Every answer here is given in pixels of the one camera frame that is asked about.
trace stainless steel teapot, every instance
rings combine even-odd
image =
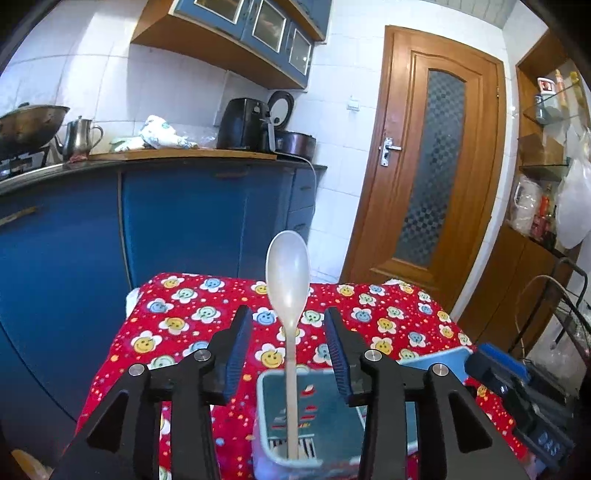
[[[70,160],[74,155],[88,155],[90,151],[95,148],[102,140],[103,129],[98,125],[91,126],[92,120],[78,117],[78,120],[71,121],[66,126],[66,137],[62,144],[59,137],[56,135],[57,151],[63,156],[64,161]],[[92,143],[90,139],[90,131],[97,129],[100,131],[99,139]]]

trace spoon handle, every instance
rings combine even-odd
[[[285,403],[287,404],[287,458],[297,460],[298,411],[297,411],[297,374],[296,374],[296,339],[286,335],[285,339]]]

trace cabinet handle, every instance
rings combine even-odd
[[[214,177],[216,177],[217,179],[239,179],[242,177],[246,177],[247,175],[247,171],[225,171],[222,173],[216,173]]]
[[[17,220],[20,217],[24,217],[32,213],[35,213],[36,211],[37,207],[29,207],[25,208],[24,210],[21,210],[20,212],[12,213],[11,215],[8,215],[4,218],[0,218],[0,226],[4,226],[7,223],[13,222],[14,220]]]

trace wooden door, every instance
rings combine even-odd
[[[388,150],[384,140],[400,151]],[[505,138],[503,65],[387,27],[370,158],[342,280],[416,284],[450,310],[491,218]]]

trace plastic bag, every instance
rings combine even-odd
[[[511,206],[511,226],[521,235],[529,235],[534,216],[540,206],[542,189],[525,175],[519,175],[513,205]]]
[[[569,173],[558,187],[556,236],[565,248],[576,247],[591,232],[590,154],[591,132],[586,129]]]

